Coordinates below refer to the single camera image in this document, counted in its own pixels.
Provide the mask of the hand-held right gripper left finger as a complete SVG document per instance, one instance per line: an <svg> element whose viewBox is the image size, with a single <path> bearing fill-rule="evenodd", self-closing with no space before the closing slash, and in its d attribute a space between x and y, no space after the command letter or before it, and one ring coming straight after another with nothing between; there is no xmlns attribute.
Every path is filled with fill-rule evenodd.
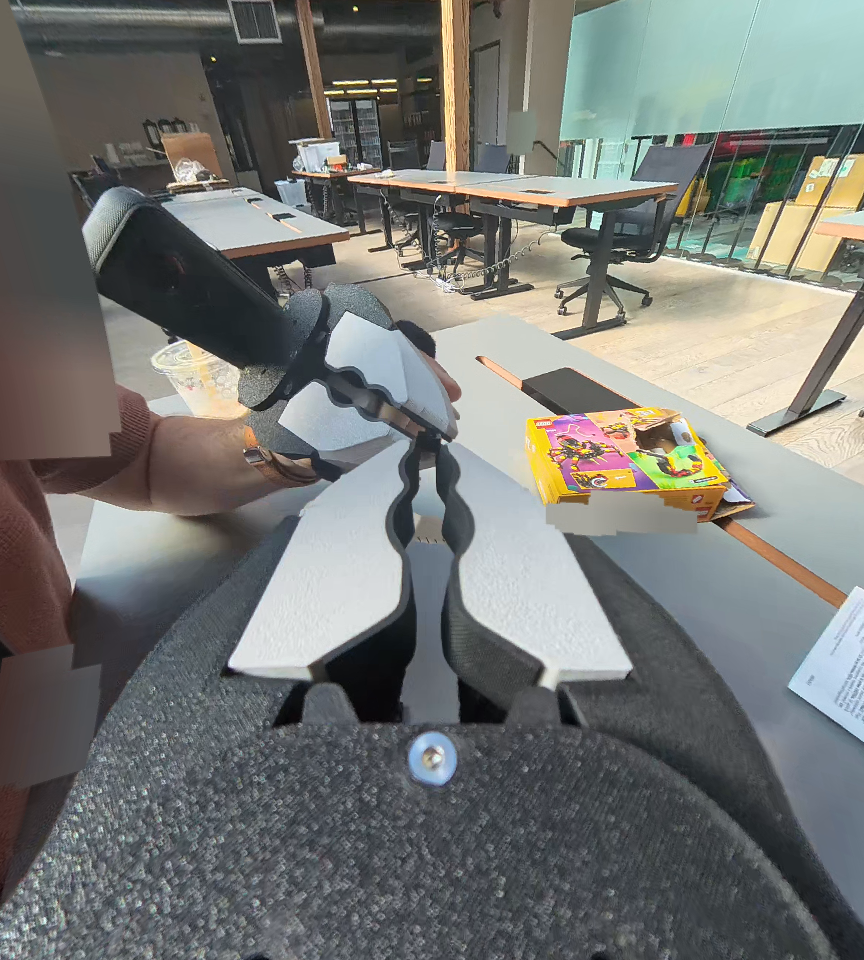
<svg viewBox="0 0 864 960"><path fill-rule="evenodd" d="M405 611L414 536L414 445L393 444L303 509L230 670L310 681Z"/></svg>

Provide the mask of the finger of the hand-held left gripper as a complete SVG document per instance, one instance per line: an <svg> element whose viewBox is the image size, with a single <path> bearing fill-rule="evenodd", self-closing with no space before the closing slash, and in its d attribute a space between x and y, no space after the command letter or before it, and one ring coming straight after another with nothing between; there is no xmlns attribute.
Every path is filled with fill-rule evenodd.
<svg viewBox="0 0 864 960"><path fill-rule="evenodd" d="M430 360L398 329L343 313L328 337L325 386L366 419L416 438L458 436L453 403Z"/></svg>
<svg viewBox="0 0 864 960"><path fill-rule="evenodd" d="M378 454L410 437L354 406L335 404L325 385L312 381L286 402L279 425L318 454Z"/></svg>

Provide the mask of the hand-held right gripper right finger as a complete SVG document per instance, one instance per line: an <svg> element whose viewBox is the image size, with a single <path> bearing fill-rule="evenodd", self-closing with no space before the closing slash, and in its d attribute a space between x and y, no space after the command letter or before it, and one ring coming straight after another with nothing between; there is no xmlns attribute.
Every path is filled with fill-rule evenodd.
<svg viewBox="0 0 864 960"><path fill-rule="evenodd" d="M629 655L565 535L510 476L461 444L438 455L453 553L442 641L476 691L623 680Z"/></svg>

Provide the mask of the colourful cardboard lego box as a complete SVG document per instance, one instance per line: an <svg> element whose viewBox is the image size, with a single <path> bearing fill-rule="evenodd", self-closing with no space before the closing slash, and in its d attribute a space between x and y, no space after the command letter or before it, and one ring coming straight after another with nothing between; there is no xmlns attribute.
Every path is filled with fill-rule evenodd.
<svg viewBox="0 0 864 960"><path fill-rule="evenodd" d="M650 495L705 522L732 485L688 419L659 407L532 418L525 450L547 505L602 492Z"/></svg>

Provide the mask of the person's left hand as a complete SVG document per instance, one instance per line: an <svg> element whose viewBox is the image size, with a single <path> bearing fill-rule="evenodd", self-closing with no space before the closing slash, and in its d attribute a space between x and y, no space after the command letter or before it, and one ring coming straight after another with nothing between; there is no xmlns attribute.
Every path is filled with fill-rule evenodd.
<svg viewBox="0 0 864 960"><path fill-rule="evenodd" d="M438 363L436 358L426 354L426 361L445 389L449 401L452 404L458 402L462 396L462 389L458 382L449 375L445 368Z"/></svg>

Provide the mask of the grey top office desk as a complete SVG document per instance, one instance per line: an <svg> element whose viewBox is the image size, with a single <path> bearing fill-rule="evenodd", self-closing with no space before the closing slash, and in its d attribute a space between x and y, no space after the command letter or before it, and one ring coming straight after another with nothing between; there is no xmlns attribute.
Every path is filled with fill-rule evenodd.
<svg viewBox="0 0 864 960"><path fill-rule="evenodd" d="M348 230L246 187L163 199L162 205L274 298L313 286Z"/></svg>

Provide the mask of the clear plastic cup with straw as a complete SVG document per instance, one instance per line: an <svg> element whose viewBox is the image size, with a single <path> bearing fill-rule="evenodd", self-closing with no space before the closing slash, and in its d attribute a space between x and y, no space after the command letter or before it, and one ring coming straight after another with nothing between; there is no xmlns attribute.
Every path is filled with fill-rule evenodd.
<svg viewBox="0 0 864 960"><path fill-rule="evenodd" d="M239 402L240 369L203 348L177 340L153 354L150 365L171 382L193 416L233 420L247 415Z"/></svg>

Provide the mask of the black office chair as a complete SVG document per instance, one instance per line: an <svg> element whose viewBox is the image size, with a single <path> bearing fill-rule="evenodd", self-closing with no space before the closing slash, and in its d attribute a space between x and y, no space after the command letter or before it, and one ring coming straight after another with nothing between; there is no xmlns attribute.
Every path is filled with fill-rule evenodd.
<svg viewBox="0 0 864 960"><path fill-rule="evenodd" d="M633 182L675 182L678 185L677 189L674 194L667 195L668 198L663 200L649 198L636 207L620 209L616 212L609 264L653 263L661 256L678 206L686 190L701 173L711 150L710 143L671 147L653 145L649 148L631 180ZM573 226L560 234L564 244L579 251L571 259L589 260L585 271L589 277L592 274L591 261L601 246L599 243L601 231L590 226L590 218L589 213L586 217L586 226ZM564 289L572 286L577 288L576 292L568 296L564 295ZM581 295L586 295L587 306L588 287L589 280L576 279L559 284L555 291L555 298L560 301L558 315L563 316L567 312L565 305ZM618 289L642 294L643 308L653 303L653 297L648 290L607 274L604 293L616 305L618 313L613 320L605 321L605 329L614 329L628 322L625 307L616 293Z"/></svg>
<svg viewBox="0 0 864 960"><path fill-rule="evenodd" d="M473 172L503 176L508 173L509 161L510 154L505 145L486 143L479 151ZM449 264L455 274L467 258L487 265L487 251L478 251L470 246L473 239L486 236L483 215L433 208L430 229L432 251L429 270L437 272L442 279L446 278Z"/></svg>

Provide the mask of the long wood edged desk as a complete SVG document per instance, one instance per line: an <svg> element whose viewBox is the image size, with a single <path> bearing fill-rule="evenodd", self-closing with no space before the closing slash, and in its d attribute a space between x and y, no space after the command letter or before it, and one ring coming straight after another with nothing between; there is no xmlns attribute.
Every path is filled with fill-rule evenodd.
<svg viewBox="0 0 864 960"><path fill-rule="evenodd" d="M614 330L627 323L623 312L614 318L599 317L606 293L607 267L617 212L630 210L647 200L655 200L656 223L660 225L665 206L678 188L676 183L665 181L428 170L356 174L349 178L349 183L375 193L395 190L404 199L431 208L442 201L468 204L473 212L483 215L486 223L487 283L471 288L469 296L475 301L497 299L533 289L531 284L513 283L510 280L511 227L514 221L554 227L564 223L564 212L567 210L602 213L600 245L591 258L582 323L578 327L556 332L556 336L562 340Z"/></svg>

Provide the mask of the long ceiling duct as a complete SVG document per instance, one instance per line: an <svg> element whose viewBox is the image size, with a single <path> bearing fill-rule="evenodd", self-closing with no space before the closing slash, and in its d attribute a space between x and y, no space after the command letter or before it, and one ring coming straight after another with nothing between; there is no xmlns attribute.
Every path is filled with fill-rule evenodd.
<svg viewBox="0 0 864 960"><path fill-rule="evenodd" d="M274 2L282 43L298 42L294 2ZM39 47L237 43L227 2L10 2L25 42ZM324 44L431 42L438 4L312 2L314 34Z"/></svg>

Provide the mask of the wall vent grille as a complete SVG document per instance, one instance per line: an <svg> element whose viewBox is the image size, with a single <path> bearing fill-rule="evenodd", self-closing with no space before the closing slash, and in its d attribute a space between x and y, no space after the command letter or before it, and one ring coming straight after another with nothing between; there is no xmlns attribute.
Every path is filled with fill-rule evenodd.
<svg viewBox="0 0 864 960"><path fill-rule="evenodd" d="M227 1L227 6L239 45L277 45L283 42L273 1Z"/></svg>

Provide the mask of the wooden support post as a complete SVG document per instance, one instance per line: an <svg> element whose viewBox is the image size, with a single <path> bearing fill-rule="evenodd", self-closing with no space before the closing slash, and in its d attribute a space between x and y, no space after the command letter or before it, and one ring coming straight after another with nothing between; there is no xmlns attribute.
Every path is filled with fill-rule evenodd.
<svg viewBox="0 0 864 960"><path fill-rule="evenodd" d="M441 90L446 171L464 172L470 163L469 1L441 1Z"/></svg>

